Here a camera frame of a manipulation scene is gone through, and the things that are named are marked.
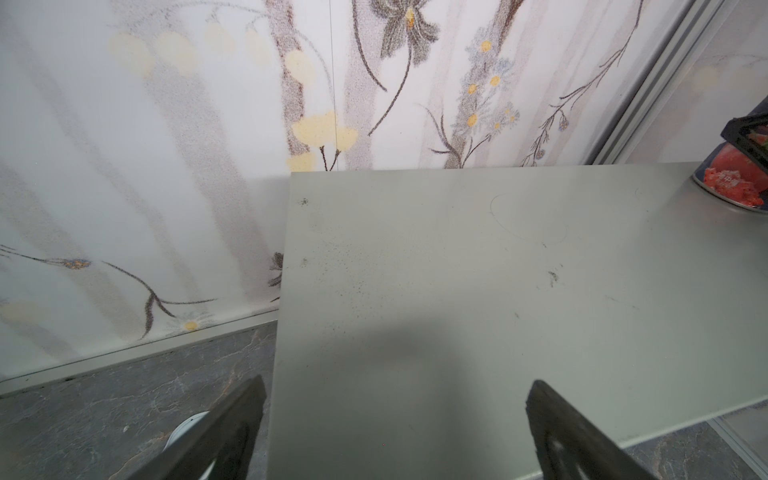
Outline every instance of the doorframe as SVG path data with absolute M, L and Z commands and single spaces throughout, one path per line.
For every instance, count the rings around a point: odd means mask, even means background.
M 589 164 L 623 164 L 739 0 L 693 0 Z

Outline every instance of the metal trim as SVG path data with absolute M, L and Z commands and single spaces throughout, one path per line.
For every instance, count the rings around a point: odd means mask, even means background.
M 693 0 L 592 164 L 622 164 L 739 0 Z
M 741 457 L 742 460 L 755 471 L 755 475 L 761 478 L 761 480 L 768 480 L 768 465 L 757 456 L 749 445 L 739 437 L 731 427 L 728 426 L 722 417 L 716 419 L 707 420 L 712 429 L 717 432 L 725 443 L 728 444 L 731 449 Z

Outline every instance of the scratch mark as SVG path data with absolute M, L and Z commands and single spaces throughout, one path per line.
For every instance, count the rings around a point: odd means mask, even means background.
M 498 223 L 498 225 L 499 225 L 501 228 L 503 228 L 504 230 L 506 230 L 508 233 L 512 233 L 512 232 L 510 232 L 509 230 L 507 230 L 507 227 L 505 227 L 504 225 L 502 225 L 502 222 L 498 221 L 498 218 L 496 218 L 496 214 L 494 214 L 494 213 L 493 213 L 493 202 L 494 202 L 494 201 L 495 201 L 497 198 L 499 198 L 499 197 L 503 197 L 504 195 L 505 195 L 505 194 L 499 194 L 499 195 L 496 195 L 495 197 L 493 197 L 493 198 L 491 199 L 491 203 L 490 203 L 490 204 L 488 204 L 488 210 L 489 210 L 489 213 L 491 214 L 491 217 L 493 217 L 493 220 L 496 220 L 496 223 Z
M 635 305 L 632 305 L 631 303 L 620 302 L 620 301 L 616 300 L 614 297 L 612 297 L 610 295 L 605 295 L 604 297 L 605 297 L 606 300 L 611 300 L 611 301 L 616 302 L 616 303 L 621 303 L 622 305 L 627 305 L 627 306 L 629 306 L 631 308 L 634 308 L 635 310 L 638 310 L 638 311 L 640 310 L 639 307 L 637 307 Z

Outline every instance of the gray panel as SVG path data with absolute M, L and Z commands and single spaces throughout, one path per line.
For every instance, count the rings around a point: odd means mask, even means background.
M 768 222 L 695 164 L 294 174 L 270 475 L 538 470 L 534 379 L 630 445 L 768 395 Z
M 245 379 L 270 391 L 274 322 L 0 399 L 2 480 L 123 480 Z M 264 406 L 249 480 L 266 477 Z

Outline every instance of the flower stem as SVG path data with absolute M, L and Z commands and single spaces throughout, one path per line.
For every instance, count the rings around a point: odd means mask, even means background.
M 165 305 L 163 305 L 163 303 L 170 303 L 171 305 L 194 305 L 196 303 L 206 303 L 206 302 L 212 302 L 212 301 L 215 300 L 214 298 L 212 298 L 212 299 L 208 299 L 208 300 L 198 300 L 198 301 L 195 301 L 195 302 L 169 302 L 168 300 L 163 300 L 159 296 L 157 296 L 157 294 L 154 292 L 154 290 L 152 290 L 152 287 L 147 285 L 147 282 L 143 281 L 138 276 L 135 276 L 133 273 L 128 272 L 126 270 L 123 270 L 119 266 L 113 265 L 112 263 L 109 263 L 109 262 L 104 262 L 104 263 L 106 263 L 107 265 L 111 266 L 112 268 L 114 268 L 118 272 L 124 273 L 124 274 L 128 275 L 130 278 L 136 280 L 145 289 L 147 289 L 147 291 L 149 292 L 149 298 L 147 299 L 147 302 L 144 304 L 145 321 L 144 321 L 144 335 L 141 336 L 142 339 L 145 336 L 147 336 L 149 331 L 152 330 L 152 326 L 154 325 L 154 314 L 152 313 L 152 307 L 155 304 L 157 304 L 157 306 L 160 307 L 160 310 L 163 310 L 166 313 L 166 315 L 168 315 L 170 317 L 173 317 L 173 318 L 176 318 L 176 316 L 173 313 L 171 313 L 170 310 L 165 308 Z
M 392 103 L 389 104 L 386 111 L 384 112 L 384 115 L 379 119 L 379 121 L 376 122 L 376 125 L 373 125 L 373 128 L 371 128 L 371 131 L 368 132 L 368 136 L 370 137 L 371 134 L 376 130 L 376 128 L 379 128 L 379 125 L 384 121 L 386 116 L 389 114 L 389 111 L 392 110 L 392 106 L 394 106 L 395 102 L 397 101 L 397 97 L 400 96 L 400 92 L 402 91 L 403 85 L 406 84 L 406 79 L 408 78 L 408 72 L 411 69 L 411 45 L 408 45 L 408 64 L 406 65 L 406 74 L 402 76 L 402 81 L 400 82 L 400 88 L 397 89 L 397 93 L 395 94 L 395 97 L 392 99 Z
M 355 41 L 357 42 L 357 51 L 360 53 L 360 60 L 362 60 L 362 64 L 365 65 L 366 71 L 368 72 L 368 75 L 370 75 L 371 79 L 381 87 L 382 90 L 386 91 L 386 88 L 384 88 L 384 85 L 379 81 L 378 78 L 373 74 L 373 71 L 368 66 L 368 62 L 366 61 L 366 54 L 362 52 L 362 43 L 360 42 L 360 32 L 357 27 L 357 1 L 352 0 L 352 24 L 355 30 Z
M 483 142 L 486 142 L 486 141 L 489 141 L 489 140 L 491 140 L 491 135 L 485 135 L 485 138 L 483 138 L 482 140 L 480 140 L 480 141 L 478 142 L 478 144 L 477 144 L 477 145 L 475 145 L 475 147 L 473 148 L 473 147 L 472 147 L 472 139 L 470 138 L 470 139 L 469 139 L 469 151 L 467 152 L 467 156 L 466 156 L 466 157 L 464 157 L 464 163 L 463 163 L 463 164 L 461 164 L 461 166 L 459 166 L 459 168 L 464 168 L 464 166 L 467 164 L 467 160 L 469 160 L 469 156 L 470 156 L 470 155 L 472 155 L 473 153 L 475 153 L 475 150 L 477 150 L 477 149 L 478 149 L 478 147 L 479 147 L 480 145 L 482 145 L 482 143 L 483 143 Z
M 341 153 L 341 150 L 338 148 L 336 149 L 336 155 L 333 157 L 333 164 L 331 164 L 331 168 L 328 169 L 328 171 L 333 170 L 333 168 L 336 166 L 336 161 L 339 160 L 339 154 Z
M 328 171 L 328 164 L 326 163 L 326 146 L 325 145 L 320 147 L 320 154 L 323 156 L 323 166 L 326 168 L 326 171 Z

